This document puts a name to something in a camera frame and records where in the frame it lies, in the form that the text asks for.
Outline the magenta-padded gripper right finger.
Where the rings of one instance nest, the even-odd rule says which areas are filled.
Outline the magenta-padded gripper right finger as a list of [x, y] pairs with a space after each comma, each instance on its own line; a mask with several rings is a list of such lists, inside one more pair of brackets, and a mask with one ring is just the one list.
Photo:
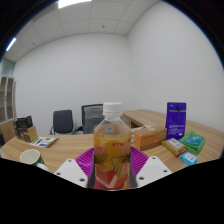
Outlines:
[[148, 157], [131, 147], [129, 179], [132, 188], [146, 186], [170, 174], [170, 169], [157, 156]]

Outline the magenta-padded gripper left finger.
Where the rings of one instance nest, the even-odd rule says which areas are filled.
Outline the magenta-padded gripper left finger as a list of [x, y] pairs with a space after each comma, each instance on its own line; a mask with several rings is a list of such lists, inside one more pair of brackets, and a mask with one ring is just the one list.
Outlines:
[[67, 159], [57, 169], [55, 175], [81, 187], [93, 188], [95, 184], [94, 149], [88, 149], [76, 159]]

